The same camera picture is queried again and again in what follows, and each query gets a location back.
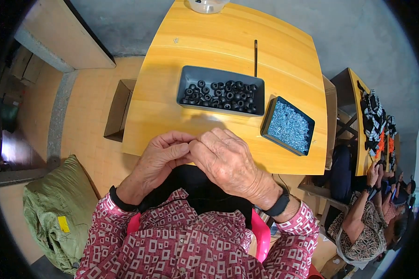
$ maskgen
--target clear plastic container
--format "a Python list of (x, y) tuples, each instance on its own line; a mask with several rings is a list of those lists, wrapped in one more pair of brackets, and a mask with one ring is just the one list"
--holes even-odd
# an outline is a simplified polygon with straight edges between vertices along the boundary
[(230, 0), (197, 0), (200, 1), (200, 3), (195, 0), (188, 1), (191, 5), (191, 9), (198, 13), (206, 14), (218, 13), (230, 2)]

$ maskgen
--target yellow label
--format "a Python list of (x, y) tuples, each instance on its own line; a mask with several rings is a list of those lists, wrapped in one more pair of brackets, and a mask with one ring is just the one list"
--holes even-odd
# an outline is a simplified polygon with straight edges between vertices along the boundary
[(57, 218), (57, 220), (59, 221), (59, 226), (61, 226), (61, 230), (65, 233), (69, 233), (70, 229), (68, 228), (67, 218), (65, 216), (60, 216)]

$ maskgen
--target black wristband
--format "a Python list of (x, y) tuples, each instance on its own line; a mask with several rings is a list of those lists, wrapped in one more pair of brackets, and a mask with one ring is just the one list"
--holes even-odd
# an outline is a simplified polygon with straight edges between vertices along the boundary
[(282, 195), (278, 198), (276, 203), (270, 209), (264, 210), (263, 212), (271, 217), (278, 216), (284, 212), (289, 201), (289, 192), (287, 192), (287, 190), (283, 188)]
[(117, 207), (124, 211), (133, 212), (138, 210), (138, 205), (126, 204), (117, 195), (117, 189), (112, 186), (109, 190), (110, 198), (116, 204)]

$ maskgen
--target brown patterned shirt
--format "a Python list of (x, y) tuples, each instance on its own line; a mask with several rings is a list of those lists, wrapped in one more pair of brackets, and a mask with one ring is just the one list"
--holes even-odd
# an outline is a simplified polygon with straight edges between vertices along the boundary
[[(351, 207), (360, 192), (355, 191), (352, 194)], [(344, 213), (340, 213), (334, 222), (330, 225), (328, 233), (335, 239), (340, 231)], [(378, 211), (372, 201), (367, 201), (363, 211), (362, 222), (365, 225), (363, 232), (353, 245), (345, 232), (341, 233), (341, 251), (351, 260), (370, 261), (386, 250), (386, 239), (383, 235), (384, 230), (388, 227), (382, 212)]]

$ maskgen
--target pink patterned shirt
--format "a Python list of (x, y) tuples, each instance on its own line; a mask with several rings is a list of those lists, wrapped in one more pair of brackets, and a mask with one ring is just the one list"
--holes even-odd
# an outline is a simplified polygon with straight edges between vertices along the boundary
[[(163, 204), (187, 196), (179, 189)], [(98, 202), (76, 278), (306, 278), (317, 245), (318, 226), (303, 202), (278, 224), (281, 238), (262, 264), (247, 254), (251, 230), (238, 210), (197, 215), (177, 200), (146, 211), (139, 231), (126, 235), (135, 214), (118, 208), (110, 194)]]

